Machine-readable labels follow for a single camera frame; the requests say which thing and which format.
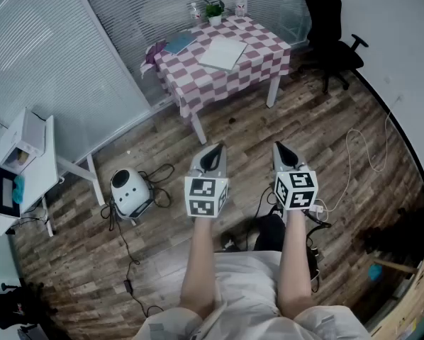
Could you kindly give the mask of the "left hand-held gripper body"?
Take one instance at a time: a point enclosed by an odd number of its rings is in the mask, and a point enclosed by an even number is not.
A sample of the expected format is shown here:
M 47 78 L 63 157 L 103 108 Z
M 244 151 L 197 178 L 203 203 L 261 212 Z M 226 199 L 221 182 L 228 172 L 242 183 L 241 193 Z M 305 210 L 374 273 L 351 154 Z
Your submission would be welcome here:
M 229 179 L 185 176 L 184 197 L 189 217 L 217 218 L 228 197 Z

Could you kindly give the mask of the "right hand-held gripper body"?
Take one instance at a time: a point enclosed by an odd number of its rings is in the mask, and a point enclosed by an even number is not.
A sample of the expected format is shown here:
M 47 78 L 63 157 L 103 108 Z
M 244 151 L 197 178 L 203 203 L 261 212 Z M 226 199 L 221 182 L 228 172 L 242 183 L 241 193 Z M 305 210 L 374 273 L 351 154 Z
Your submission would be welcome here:
M 285 210 L 309 210 L 316 200 L 318 182 L 315 171 L 277 172 L 274 194 Z

